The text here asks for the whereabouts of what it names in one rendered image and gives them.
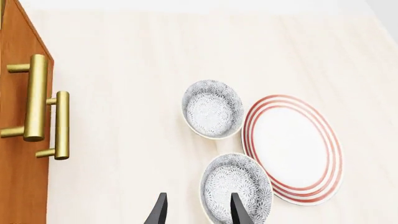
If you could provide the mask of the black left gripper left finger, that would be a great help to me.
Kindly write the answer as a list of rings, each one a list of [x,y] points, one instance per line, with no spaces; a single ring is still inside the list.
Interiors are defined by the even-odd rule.
[[[144,224],[165,224],[167,218],[167,194],[162,192]]]

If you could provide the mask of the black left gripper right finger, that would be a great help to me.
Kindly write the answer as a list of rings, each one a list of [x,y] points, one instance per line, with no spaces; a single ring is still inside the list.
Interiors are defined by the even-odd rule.
[[[231,194],[230,209],[233,224],[254,224],[237,193]]]

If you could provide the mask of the wooden cabinet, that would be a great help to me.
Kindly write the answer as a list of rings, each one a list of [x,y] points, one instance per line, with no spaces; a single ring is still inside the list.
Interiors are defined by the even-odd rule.
[[[22,126],[28,74],[9,73],[7,65],[30,62],[41,54],[49,61],[47,96],[52,96],[53,58],[19,0],[0,0],[0,129]],[[0,138],[0,224],[46,224],[49,159],[35,157],[50,145],[46,107],[45,139]]]

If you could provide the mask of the white plate with red rings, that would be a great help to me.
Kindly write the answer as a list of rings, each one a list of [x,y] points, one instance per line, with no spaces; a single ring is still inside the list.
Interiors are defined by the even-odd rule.
[[[327,119],[289,95],[269,95],[249,109],[244,153],[258,162],[276,196],[302,206],[325,203],[343,180],[343,150]]]

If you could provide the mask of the grey patterned bowl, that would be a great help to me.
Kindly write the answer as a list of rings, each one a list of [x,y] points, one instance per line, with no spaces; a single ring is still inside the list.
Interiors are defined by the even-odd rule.
[[[225,139],[236,134],[245,115],[236,91],[217,80],[191,84],[182,96],[181,110],[188,127],[207,139]]]
[[[254,159],[236,152],[213,158],[201,177],[200,202],[211,224],[233,224],[232,193],[239,195],[254,224],[265,224],[273,203],[270,179]]]

